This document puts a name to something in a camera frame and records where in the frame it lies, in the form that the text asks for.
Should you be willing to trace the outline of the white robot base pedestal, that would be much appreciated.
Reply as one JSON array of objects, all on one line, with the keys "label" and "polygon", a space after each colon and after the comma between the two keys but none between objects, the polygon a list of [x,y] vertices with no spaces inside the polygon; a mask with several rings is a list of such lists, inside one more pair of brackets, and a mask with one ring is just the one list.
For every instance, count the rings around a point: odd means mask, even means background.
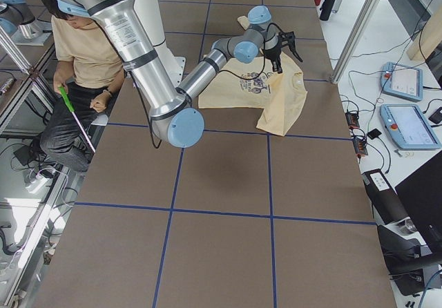
[{"label": "white robot base pedestal", "polygon": [[166,44],[158,0],[135,0],[134,9],[173,85],[178,87],[186,59],[174,56]]}]

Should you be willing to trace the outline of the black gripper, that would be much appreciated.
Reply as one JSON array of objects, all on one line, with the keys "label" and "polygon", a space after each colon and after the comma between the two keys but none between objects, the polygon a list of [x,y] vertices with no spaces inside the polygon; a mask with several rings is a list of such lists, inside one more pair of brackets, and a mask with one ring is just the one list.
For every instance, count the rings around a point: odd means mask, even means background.
[{"label": "black gripper", "polygon": [[265,47],[265,57],[271,61],[274,73],[282,73],[280,54],[282,52],[281,49],[285,46],[289,47],[289,50],[299,62],[303,62],[303,59],[296,50],[296,36],[294,32],[279,32],[276,37],[276,44]]}]

